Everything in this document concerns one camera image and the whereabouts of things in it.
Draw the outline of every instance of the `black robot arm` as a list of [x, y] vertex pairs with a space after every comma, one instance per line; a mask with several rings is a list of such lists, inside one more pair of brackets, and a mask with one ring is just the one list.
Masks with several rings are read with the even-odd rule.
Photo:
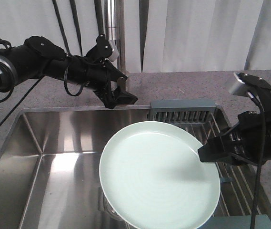
[[[32, 36], [24, 44], [12, 47], [10, 42], [0, 39], [0, 92], [13, 91], [14, 86], [27, 79], [49, 76], [64, 81], [65, 89], [72, 95], [66, 82], [91, 89], [107, 108], [118, 104], [134, 104], [137, 97], [125, 89], [127, 76], [117, 70], [109, 60], [114, 49], [101, 34], [86, 56], [72, 56], [44, 37]], [[111, 82], [117, 87], [112, 90]]]
[[[266, 125], [262, 158], [264, 164], [271, 160], [271, 85], [257, 76], [239, 73], [234, 74], [227, 86], [231, 94], [248, 96], [256, 105], [263, 108]], [[208, 139], [207, 144], [199, 149], [200, 160], [226, 162], [232, 165], [258, 165], [262, 132], [261, 115], [248, 111], [239, 114], [239, 122], [234, 127], [223, 131], [218, 137]]]

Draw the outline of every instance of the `black cable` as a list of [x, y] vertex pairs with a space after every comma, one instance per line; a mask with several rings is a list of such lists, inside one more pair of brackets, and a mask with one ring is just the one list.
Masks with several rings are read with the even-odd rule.
[[52, 1], [53, 1], [53, 6], [54, 6], [55, 13], [56, 13], [57, 21], [58, 21], [58, 24], [59, 24], [60, 32], [61, 32], [61, 35], [62, 35], [62, 38], [63, 38], [63, 43], [64, 43], [64, 46], [65, 46], [65, 49], [66, 49], [66, 51], [68, 53], [70, 53], [68, 40], [67, 40], [67, 37], [65, 35], [65, 31], [64, 31], [64, 28], [63, 28], [63, 24], [62, 24], [62, 20], [61, 20], [61, 16], [60, 16], [60, 13], [59, 13], [57, 2], [56, 2], [56, 0], [52, 0]]
[[40, 78], [39, 80], [37, 80], [34, 85], [24, 94], [24, 96], [19, 100], [19, 102], [9, 111], [9, 113], [3, 118], [3, 120], [0, 122], [0, 127], [1, 125], [8, 119], [8, 117], [12, 114], [12, 112], [14, 112], [14, 110], [16, 110], [16, 108], [23, 102], [23, 100], [26, 98], [26, 96], [34, 89], [35, 86], [37, 86], [37, 84], [43, 79]]
[[68, 89], [68, 84], [67, 84], [67, 78], [68, 78], [69, 66], [70, 66], [70, 64], [72, 63], [72, 58], [71, 58], [70, 56], [67, 57], [67, 58], [69, 58], [70, 60], [69, 60], [68, 66], [67, 66], [67, 68], [65, 69], [65, 72], [64, 72], [64, 78], [63, 78], [64, 89], [65, 89], [65, 91], [66, 91], [66, 93], [67, 93], [68, 95], [76, 97], [76, 96], [79, 96], [79, 95], [81, 94], [81, 92], [82, 92], [82, 90], [83, 90], [83, 88], [84, 88], [84, 85], [82, 84], [82, 85], [80, 86], [79, 91], [78, 91], [76, 94], [72, 94], [72, 93], [69, 91], [69, 89]]
[[78, 40], [78, 45], [80, 49], [80, 54], [82, 55], [82, 45], [81, 45], [81, 32], [80, 32], [80, 27], [79, 27], [79, 21], [78, 21], [78, 15], [77, 15], [77, 8], [76, 8], [76, 3], [75, 0], [70, 0], [70, 8], [72, 10], [72, 15], [74, 19], [74, 26], [76, 30], [76, 35], [77, 35], [77, 40]]
[[256, 178], [255, 178], [254, 199], [253, 199], [253, 205], [251, 208], [250, 229], [255, 229], [259, 188], [261, 186], [261, 184], [260, 184], [261, 168], [262, 168], [263, 153], [264, 153], [265, 139], [266, 139], [266, 123], [265, 123], [264, 109], [259, 101], [258, 102], [256, 101], [255, 104], [258, 106], [258, 108], [260, 110], [261, 121], [262, 121], [262, 130], [261, 130], [261, 148], [260, 148], [259, 161], [258, 161], [258, 165], [257, 165]]

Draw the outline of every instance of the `white plate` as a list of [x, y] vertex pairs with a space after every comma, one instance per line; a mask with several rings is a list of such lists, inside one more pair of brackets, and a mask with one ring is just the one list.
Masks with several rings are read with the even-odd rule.
[[214, 212], [220, 179], [214, 163], [200, 162], [202, 144], [186, 131], [141, 122], [117, 132], [100, 159], [104, 194], [139, 229], [195, 229]]

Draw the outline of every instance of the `stainless steel sink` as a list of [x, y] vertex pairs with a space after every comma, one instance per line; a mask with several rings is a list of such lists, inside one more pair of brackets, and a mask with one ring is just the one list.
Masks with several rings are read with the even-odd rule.
[[[104, 201], [98, 173], [101, 152], [117, 131], [149, 119], [179, 125], [203, 143], [228, 126], [216, 107], [182, 112], [153, 116], [149, 105], [23, 110], [0, 154], [0, 229], [132, 228]], [[223, 183], [214, 216], [249, 215], [249, 168], [218, 164], [218, 169]], [[259, 212], [271, 218], [264, 193]]]

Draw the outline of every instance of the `countertop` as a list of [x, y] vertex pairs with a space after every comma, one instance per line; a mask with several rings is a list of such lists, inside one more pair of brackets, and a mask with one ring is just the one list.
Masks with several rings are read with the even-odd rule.
[[[271, 71], [245, 71], [266, 79], [271, 84]], [[246, 97], [230, 95], [224, 83], [232, 72], [189, 72], [189, 73], [135, 73], [130, 74], [130, 92], [138, 96], [137, 105], [149, 104], [156, 99], [213, 99], [224, 108], [231, 124], [237, 122], [237, 115], [248, 110], [257, 110]], [[12, 97], [0, 104], [0, 121], [34, 84], [28, 80], [15, 87]], [[69, 85], [72, 92], [77, 86]], [[34, 107], [83, 107], [102, 106], [92, 91], [84, 90], [79, 97], [65, 93], [63, 82], [45, 77], [27, 96], [15, 112], [0, 128], [0, 149], [18, 112]], [[271, 161], [262, 168], [262, 185], [271, 202]]]

